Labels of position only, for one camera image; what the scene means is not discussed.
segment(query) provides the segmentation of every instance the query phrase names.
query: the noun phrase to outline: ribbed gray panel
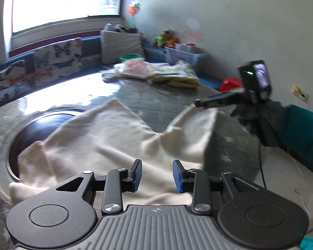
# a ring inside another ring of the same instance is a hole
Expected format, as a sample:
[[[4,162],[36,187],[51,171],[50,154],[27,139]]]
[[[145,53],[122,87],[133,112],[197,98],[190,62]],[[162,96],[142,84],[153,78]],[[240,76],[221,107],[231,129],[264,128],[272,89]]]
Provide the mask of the ribbed gray panel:
[[[92,235],[68,249],[247,250],[223,237],[209,217],[193,215],[185,206],[138,205],[104,217]]]

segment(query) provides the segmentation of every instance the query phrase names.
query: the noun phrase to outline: plush toy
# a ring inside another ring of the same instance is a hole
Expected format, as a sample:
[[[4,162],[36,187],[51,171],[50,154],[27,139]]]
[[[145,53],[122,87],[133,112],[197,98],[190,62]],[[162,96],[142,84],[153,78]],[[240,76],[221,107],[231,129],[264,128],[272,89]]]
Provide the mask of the plush toy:
[[[154,41],[151,42],[153,46],[158,46],[159,48],[175,47],[175,43],[179,43],[179,39],[174,36],[172,30],[164,30],[161,32],[160,36],[157,36]]]

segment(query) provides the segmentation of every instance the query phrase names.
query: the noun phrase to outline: gray cushion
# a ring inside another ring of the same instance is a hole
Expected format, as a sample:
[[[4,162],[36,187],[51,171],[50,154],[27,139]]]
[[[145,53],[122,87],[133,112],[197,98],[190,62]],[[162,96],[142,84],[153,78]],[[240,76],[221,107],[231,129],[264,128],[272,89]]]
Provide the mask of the gray cushion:
[[[112,31],[104,31],[102,37],[102,63],[116,64],[124,54],[139,54],[144,57],[144,51],[138,35]]]

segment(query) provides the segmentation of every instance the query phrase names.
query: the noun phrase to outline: red plastic container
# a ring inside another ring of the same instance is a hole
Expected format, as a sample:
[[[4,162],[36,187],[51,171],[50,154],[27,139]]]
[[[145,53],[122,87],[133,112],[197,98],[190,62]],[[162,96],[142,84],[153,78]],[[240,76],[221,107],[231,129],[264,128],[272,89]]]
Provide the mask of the red plastic container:
[[[226,78],[221,84],[219,91],[225,92],[237,87],[243,87],[243,83],[240,79],[234,77]]]

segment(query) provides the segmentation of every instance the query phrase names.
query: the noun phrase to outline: crosshair logo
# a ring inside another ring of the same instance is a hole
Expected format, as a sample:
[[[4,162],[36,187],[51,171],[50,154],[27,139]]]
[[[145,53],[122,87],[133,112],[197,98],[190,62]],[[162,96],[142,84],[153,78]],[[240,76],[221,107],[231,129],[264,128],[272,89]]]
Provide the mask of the crosshair logo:
[[[154,212],[156,212],[156,213],[158,213],[158,212],[160,212],[162,209],[160,209],[160,208],[155,208],[155,209],[152,209]]]

